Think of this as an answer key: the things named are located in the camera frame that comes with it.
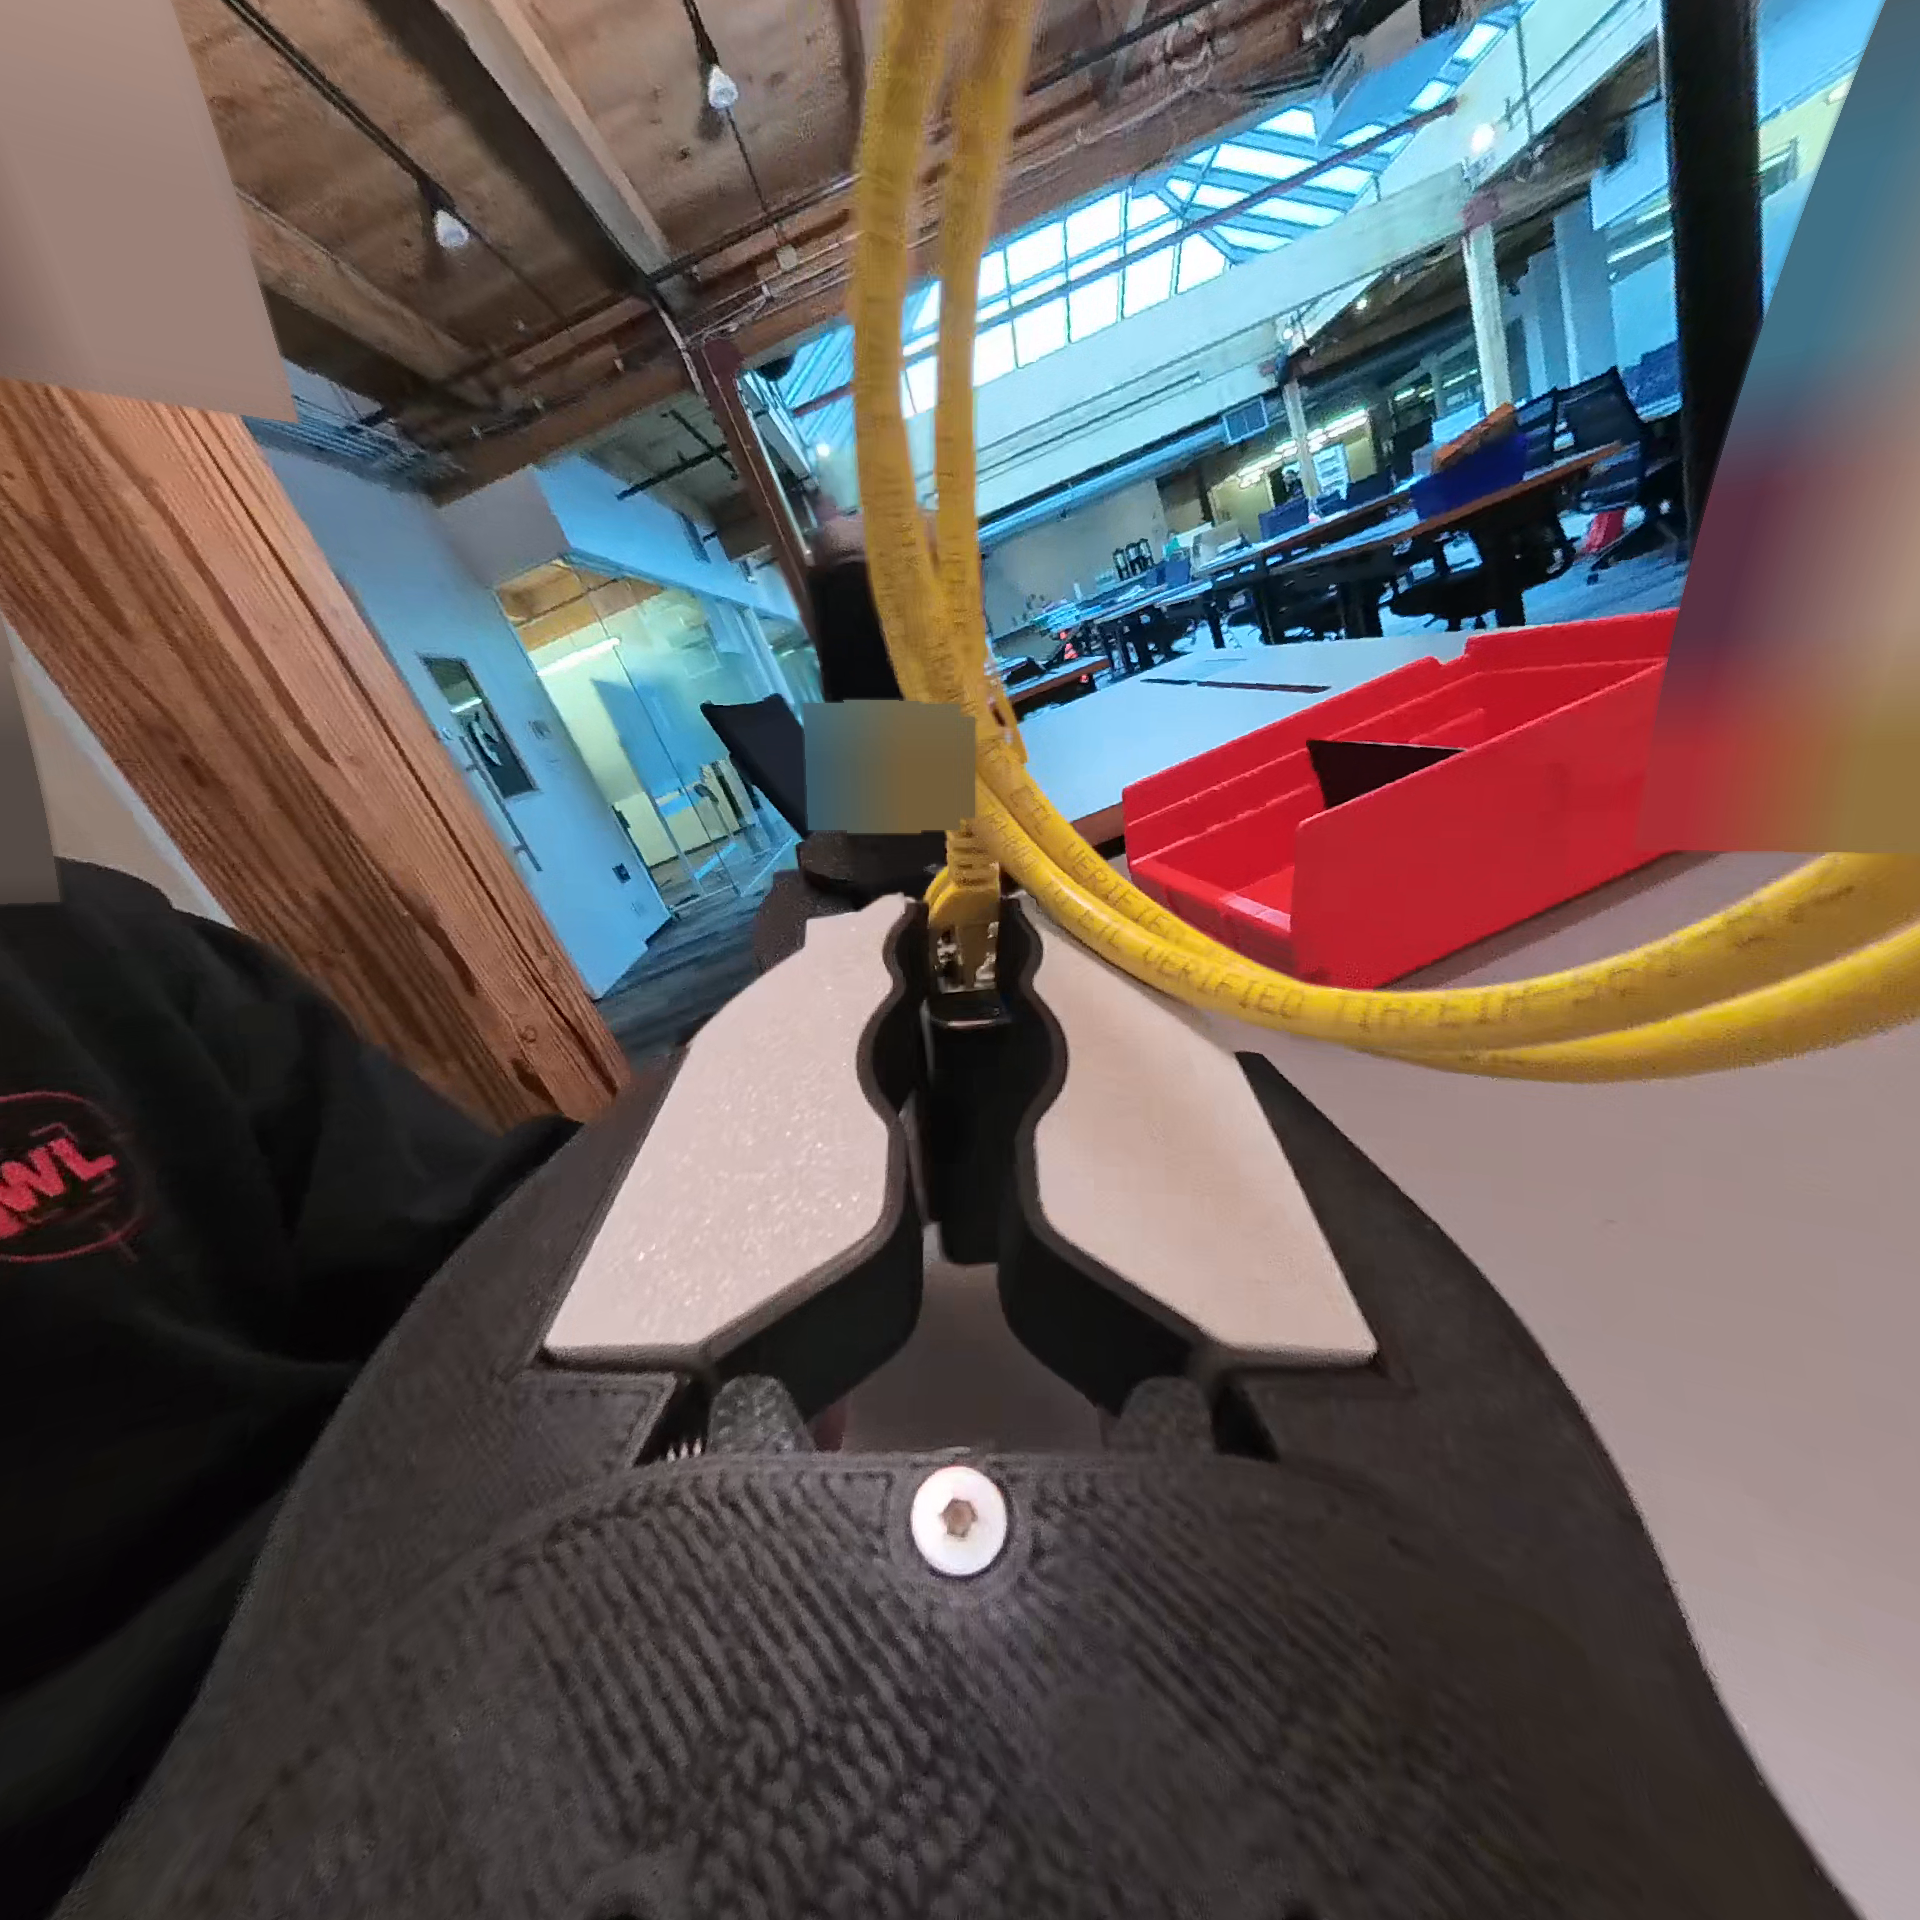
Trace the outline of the black office chair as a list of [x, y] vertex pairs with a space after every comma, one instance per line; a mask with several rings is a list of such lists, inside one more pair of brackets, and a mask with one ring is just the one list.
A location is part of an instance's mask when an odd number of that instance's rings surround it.
[[798, 710], [774, 691], [755, 701], [702, 701], [702, 718], [724, 743], [746, 787], [760, 793], [796, 837], [807, 837]]
[[1556, 422], [1569, 449], [1607, 449], [1581, 481], [1574, 509], [1586, 517], [1586, 578], [1655, 547], [1683, 553], [1692, 537], [1683, 505], [1683, 460], [1671, 419], [1646, 422], [1618, 369], [1597, 372], [1556, 392]]

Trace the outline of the black framed picture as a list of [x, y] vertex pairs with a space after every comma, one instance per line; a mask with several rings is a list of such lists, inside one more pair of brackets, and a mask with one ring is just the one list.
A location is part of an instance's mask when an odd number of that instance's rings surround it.
[[420, 655], [434, 689], [441, 691], [462, 762], [494, 787], [498, 802], [516, 802], [538, 790], [538, 780], [516, 750], [494, 701], [459, 655]]

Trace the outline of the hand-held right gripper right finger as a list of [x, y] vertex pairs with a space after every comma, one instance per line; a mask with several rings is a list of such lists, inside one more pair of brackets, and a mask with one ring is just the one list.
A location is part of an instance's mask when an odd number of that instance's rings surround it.
[[1020, 1111], [1000, 1304], [1121, 1412], [1147, 1382], [1362, 1371], [1379, 1335], [1236, 1053], [1024, 905], [1001, 935]]

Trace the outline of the red plastic bin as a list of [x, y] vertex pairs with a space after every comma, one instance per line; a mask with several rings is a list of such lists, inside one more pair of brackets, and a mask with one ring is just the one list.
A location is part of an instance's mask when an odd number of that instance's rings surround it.
[[[1133, 885], [1288, 975], [1379, 988], [1660, 855], [1643, 837], [1674, 609], [1479, 632], [1124, 790]], [[1460, 746], [1323, 812], [1310, 738]]]

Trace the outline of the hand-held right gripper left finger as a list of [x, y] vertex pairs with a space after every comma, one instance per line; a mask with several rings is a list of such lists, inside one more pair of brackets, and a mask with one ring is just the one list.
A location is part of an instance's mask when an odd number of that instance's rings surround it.
[[685, 1049], [542, 1332], [567, 1371], [774, 1379], [841, 1403], [907, 1340], [924, 911], [892, 964], [782, 956]]

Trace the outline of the black network switch box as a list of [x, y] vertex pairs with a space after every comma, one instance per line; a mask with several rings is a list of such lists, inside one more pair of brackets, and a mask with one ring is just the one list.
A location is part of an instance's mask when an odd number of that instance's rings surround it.
[[1051, 1040], [1018, 987], [933, 993], [921, 1015], [921, 1175], [946, 1263], [995, 1263], [1016, 1136]]

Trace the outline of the black bin divider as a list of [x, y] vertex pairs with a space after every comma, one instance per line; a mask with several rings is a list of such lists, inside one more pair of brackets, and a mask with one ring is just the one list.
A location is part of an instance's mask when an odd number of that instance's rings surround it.
[[1310, 738], [1310, 771], [1318, 793], [1318, 811], [1354, 802], [1387, 783], [1445, 765], [1460, 746], [1363, 742], [1363, 738]]

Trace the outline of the white ceiling unit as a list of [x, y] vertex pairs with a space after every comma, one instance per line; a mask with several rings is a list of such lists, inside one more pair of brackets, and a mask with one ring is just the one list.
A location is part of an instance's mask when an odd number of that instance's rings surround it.
[[1387, 57], [1374, 38], [1340, 56], [1330, 89], [1311, 105], [1315, 135], [1324, 149], [1350, 147], [1409, 114], [1430, 110], [1456, 95], [1465, 67], [1456, 57], [1465, 29], [1418, 38]]

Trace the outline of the person's torso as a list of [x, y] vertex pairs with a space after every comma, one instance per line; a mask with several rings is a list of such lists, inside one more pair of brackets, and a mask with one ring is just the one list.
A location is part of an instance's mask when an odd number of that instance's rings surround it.
[[579, 1132], [490, 1130], [269, 948], [54, 870], [2, 907], [2, 1918], [95, 1858], [351, 1379]]

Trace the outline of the blue storage bin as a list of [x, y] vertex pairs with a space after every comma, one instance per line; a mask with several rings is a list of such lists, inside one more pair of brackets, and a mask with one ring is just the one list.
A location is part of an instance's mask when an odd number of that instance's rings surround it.
[[1485, 441], [1456, 457], [1445, 468], [1409, 482], [1409, 512], [1418, 518], [1449, 518], [1465, 512], [1475, 499], [1506, 492], [1525, 481], [1525, 441], [1500, 438]]

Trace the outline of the wooden pillar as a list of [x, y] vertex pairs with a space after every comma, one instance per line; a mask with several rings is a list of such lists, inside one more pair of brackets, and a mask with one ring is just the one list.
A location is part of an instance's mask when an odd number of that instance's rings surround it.
[[241, 419], [2, 382], [2, 614], [243, 935], [494, 1123], [629, 1069]]

